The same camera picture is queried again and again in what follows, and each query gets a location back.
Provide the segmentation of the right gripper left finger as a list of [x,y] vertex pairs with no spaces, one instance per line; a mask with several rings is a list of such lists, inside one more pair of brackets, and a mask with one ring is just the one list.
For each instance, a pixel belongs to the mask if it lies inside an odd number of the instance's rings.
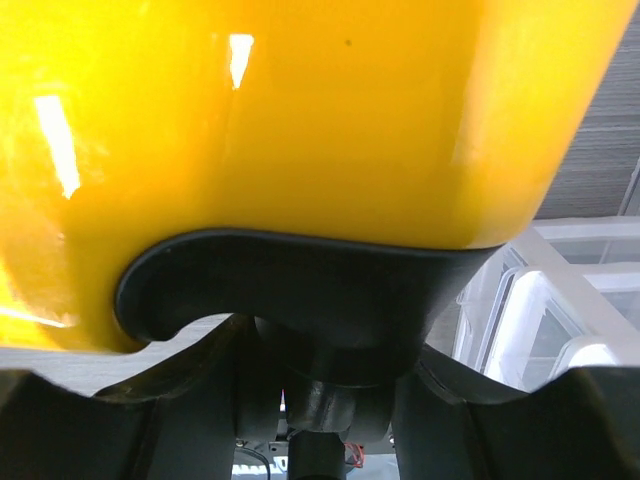
[[230,478],[235,360],[248,325],[233,315],[91,397],[31,371],[2,371],[2,478]]

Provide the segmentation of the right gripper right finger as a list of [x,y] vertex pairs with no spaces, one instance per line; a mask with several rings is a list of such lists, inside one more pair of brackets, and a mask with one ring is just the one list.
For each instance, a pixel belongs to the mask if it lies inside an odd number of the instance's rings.
[[526,393],[426,346],[392,432],[403,479],[636,479],[639,371],[579,367]]

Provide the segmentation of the yellow cartoon hard-shell suitcase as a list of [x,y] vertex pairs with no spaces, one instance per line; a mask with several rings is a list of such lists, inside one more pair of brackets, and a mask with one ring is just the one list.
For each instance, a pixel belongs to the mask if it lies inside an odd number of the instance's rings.
[[536,215],[633,1],[5,1],[1,344],[255,319],[300,430],[368,430]]

